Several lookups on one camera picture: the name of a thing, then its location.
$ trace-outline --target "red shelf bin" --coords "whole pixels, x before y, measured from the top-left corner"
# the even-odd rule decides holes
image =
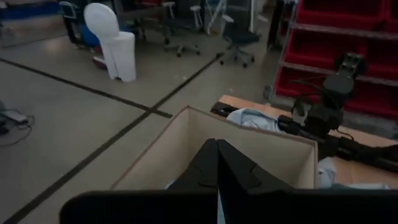
[[[386,26],[384,28],[387,32],[398,32],[398,1],[385,0],[386,6]]]
[[[370,40],[367,60],[369,76],[398,80],[397,41]]]
[[[376,29],[385,18],[384,0],[302,0],[297,22],[346,29]]]
[[[398,88],[356,82],[354,98],[345,103],[344,109],[398,119]]]
[[[275,83],[275,93],[279,96],[296,97],[301,93],[319,93],[311,86],[292,83],[290,80],[320,77],[320,74],[282,68]],[[322,86],[324,78],[306,80]],[[373,114],[389,119],[398,119],[398,88],[356,81],[354,98],[345,103],[345,110]],[[317,102],[317,97],[310,97]]]
[[[293,30],[285,61],[333,69],[335,60],[344,53],[353,52],[365,56],[367,49],[366,39],[362,37]]]

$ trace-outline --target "office chair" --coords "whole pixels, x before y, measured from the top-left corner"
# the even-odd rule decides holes
[[[175,2],[164,2],[163,5],[169,8],[169,17],[164,19],[164,25],[169,28],[169,32],[165,32],[165,46],[164,49],[166,51],[170,49],[177,49],[177,57],[181,57],[181,53],[184,50],[192,50],[200,55],[199,48],[197,44],[192,44],[188,42],[178,42],[174,44],[170,44],[169,34],[174,33],[175,30],[185,30],[189,32],[199,31],[203,26],[203,21],[200,17],[200,2],[197,1],[197,4],[188,4],[188,1],[180,1],[178,5],[179,9],[189,10],[189,15],[187,18],[183,18],[181,14],[182,12],[178,12],[179,16],[175,16],[174,14],[174,6]]]
[[[224,57],[233,57],[234,60],[240,60],[243,62],[243,67],[247,68],[249,62],[255,61],[255,57],[253,54],[241,50],[241,48],[259,42],[261,34],[259,33],[259,30],[256,30],[256,32],[249,31],[249,28],[252,28],[252,22],[249,24],[250,27],[242,29],[241,27],[238,27],[237,23],[229,15],[224,14],[222,18],[223,25],[221,28],[221,36],[224,40],[230,43],[227,48],[228,52]],[[268,22],[268,20],[260,14],[257,15],[257,20],[260,22]],[[224,60],[220,60],[220,64],[224,65]]]

